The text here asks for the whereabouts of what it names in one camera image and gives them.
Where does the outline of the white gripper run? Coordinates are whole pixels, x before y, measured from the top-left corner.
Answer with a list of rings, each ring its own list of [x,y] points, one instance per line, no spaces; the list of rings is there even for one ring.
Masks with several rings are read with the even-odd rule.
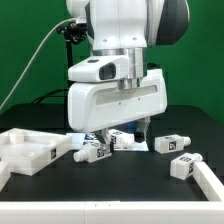
[[[166,107],[166,87],[161,69],[148,70],[137,88],[119,90],[116,81],[74,83],[68,92],[70,127],[82,133],[100,130],[97,137],[105,154],[114,151],[108,128],[140,119],[134,136],[135,141],[141,143],[147,139],[149,117],[163,113]]]

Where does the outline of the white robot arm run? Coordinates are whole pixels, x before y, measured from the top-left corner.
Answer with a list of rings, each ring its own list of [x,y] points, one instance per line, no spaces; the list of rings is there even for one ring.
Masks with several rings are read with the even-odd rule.
[[[144,50],[172,45],[187,31],[187,0],[67,0],[69,13],[87,26],[91,56],[68,69],[70,127],[99,138],[109,154],[109,129],[136,121],[147,132],[150,117],[166,110],[161,69],[149,69]]]

